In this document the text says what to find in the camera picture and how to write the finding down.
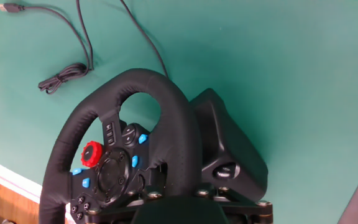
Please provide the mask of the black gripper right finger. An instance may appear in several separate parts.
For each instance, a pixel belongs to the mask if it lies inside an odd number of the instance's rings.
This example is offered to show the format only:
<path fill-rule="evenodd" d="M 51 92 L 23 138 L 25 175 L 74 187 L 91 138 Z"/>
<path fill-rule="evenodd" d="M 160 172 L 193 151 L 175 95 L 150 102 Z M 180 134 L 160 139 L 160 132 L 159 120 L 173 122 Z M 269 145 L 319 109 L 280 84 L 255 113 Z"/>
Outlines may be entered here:
<path fill-rule="evenodd" d="M 228 187 L 200 186 L 195 195 L 216 202 L 230 223 L 273 223 L 273 205 L 271 202 L 260 200 L 253 202 Z"/>

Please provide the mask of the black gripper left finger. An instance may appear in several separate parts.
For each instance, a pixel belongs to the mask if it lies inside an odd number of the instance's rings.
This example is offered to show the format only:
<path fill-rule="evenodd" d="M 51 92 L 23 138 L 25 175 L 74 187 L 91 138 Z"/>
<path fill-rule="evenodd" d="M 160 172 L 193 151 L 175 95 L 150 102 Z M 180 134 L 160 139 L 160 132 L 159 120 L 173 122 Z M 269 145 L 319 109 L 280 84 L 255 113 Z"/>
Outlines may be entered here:
<path fill-rule="evenodd" d="M 85 211 L 85 223 L 114 223 L 133 219 L 136 211 L 146 202 L 163 198 L 163 192 L 130 192 L 110 205 L 97 205 Z"/>

